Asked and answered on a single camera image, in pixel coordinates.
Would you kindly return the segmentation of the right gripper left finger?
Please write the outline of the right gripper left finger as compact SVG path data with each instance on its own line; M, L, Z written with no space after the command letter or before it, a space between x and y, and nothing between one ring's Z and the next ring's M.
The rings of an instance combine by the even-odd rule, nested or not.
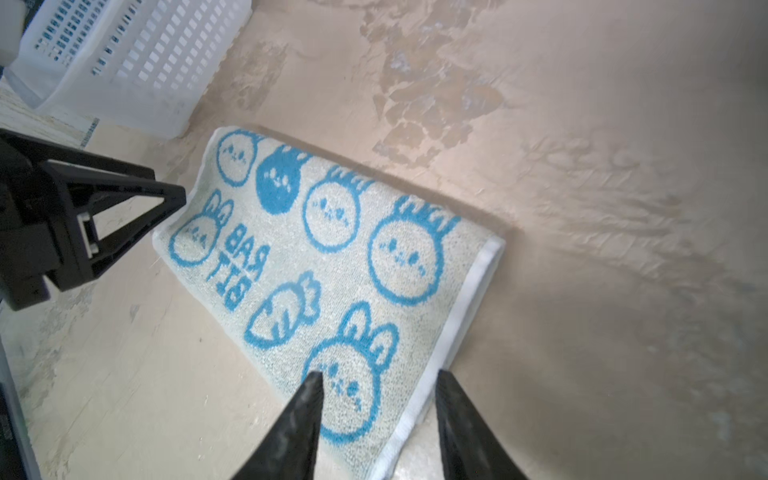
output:
M233 479L313 479L323 400L323 375L311 371Z

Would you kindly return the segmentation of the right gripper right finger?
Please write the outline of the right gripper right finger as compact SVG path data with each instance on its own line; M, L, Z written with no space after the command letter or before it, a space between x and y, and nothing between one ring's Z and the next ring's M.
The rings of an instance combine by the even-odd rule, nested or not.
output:
M435 403L445 479L528 479L444 369L437 375Z

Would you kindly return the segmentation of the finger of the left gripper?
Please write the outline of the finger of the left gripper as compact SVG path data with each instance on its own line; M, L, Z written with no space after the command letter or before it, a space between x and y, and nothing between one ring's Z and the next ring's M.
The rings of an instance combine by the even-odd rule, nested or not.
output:
M53 187L48 223L60 258L48 278L61 291L101 277L186 204L184 187L159 182L153 173L125 174L53 160L41 169ZM157 204L105 236L98 233L97 215L137 199Z
M70 165L87 167L104 172L138 177L147 180L155 179L155 172L151 168L59 145L28 135L20 134L12 130L2 128L1 140L12 149L19 152L32 164L54 160Z

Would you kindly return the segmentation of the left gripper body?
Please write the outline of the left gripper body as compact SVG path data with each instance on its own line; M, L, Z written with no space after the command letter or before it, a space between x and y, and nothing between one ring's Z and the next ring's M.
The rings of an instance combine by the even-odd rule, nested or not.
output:
M47 301L45 277L62 266L52 230L63 211L60 172L23 143L1 131L1 300L14 311Z

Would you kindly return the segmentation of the blue bunny towel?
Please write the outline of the blue bunny towel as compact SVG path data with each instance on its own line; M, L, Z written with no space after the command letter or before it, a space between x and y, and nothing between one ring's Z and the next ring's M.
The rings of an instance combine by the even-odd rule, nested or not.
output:
M157 253L270 385L323 376L320 434L388 479L504 251L490 230L350 168L217 129Z

